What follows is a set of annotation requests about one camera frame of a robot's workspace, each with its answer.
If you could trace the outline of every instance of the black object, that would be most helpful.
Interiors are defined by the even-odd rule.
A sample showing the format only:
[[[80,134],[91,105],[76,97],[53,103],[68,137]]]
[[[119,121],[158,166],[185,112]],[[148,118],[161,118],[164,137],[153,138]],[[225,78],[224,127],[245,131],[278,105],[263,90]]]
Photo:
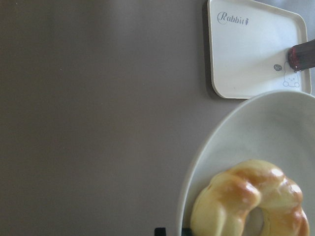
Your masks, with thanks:
[[[166,236],[166,228],[155,228],[154,236]],[[182,228],[182,236],[192,236],[190,228]]]
[[[290,48],[287,59],[294,71],[315,67],[315,39]]]
[[[166,228],[155,228],[154,236],[166,236]]]

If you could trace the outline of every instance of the golden crust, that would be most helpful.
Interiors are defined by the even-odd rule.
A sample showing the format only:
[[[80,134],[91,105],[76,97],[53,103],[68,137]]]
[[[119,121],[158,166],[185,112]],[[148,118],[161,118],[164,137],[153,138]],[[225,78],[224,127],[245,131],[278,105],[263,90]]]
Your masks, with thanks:
[[[194,236],[241,236],[248,213],[264,214],[261,236],[309,236],[298,185],[277,166],[242,162],[214,176],[196,199],[190,221]]]

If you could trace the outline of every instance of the white plate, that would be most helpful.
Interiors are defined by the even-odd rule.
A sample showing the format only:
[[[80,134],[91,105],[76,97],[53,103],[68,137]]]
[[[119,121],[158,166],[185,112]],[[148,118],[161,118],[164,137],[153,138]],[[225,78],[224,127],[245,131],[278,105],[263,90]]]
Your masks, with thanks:
[[[181,235],[182,227],[189,227],[195,198],[210,179],[250,158],[274,163],[297,182],[304,194],[302,206],[313,235],[314,144],[315,97],[276,91],[243,102],[215,129],[193,160],[181,192],[176,235]]]
[[[253,0],[209,0],[212,85],[224,98],[272,90],[311,93],[310,70],[294,73],[288,49],[307,42],[303,18]]]

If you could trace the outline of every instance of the cartoon bear drawing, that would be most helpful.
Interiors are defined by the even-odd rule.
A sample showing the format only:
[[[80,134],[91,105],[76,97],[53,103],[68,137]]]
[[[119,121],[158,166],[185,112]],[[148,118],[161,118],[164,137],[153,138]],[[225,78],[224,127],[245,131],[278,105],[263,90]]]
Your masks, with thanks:
[[[289,65],[289,62],[284,63],[284,83],[285,87],[300,87],[299,76]]]

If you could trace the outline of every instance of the white tray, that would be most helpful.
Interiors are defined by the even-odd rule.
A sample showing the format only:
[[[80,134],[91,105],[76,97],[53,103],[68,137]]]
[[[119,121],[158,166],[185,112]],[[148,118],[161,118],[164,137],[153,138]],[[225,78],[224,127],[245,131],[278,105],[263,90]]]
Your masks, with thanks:
[[[303,18],[253,0],[209,0],[212,85],[224,98],[272,90],[311,93],[310,70],[295,73],[287,51],[307,42]]]

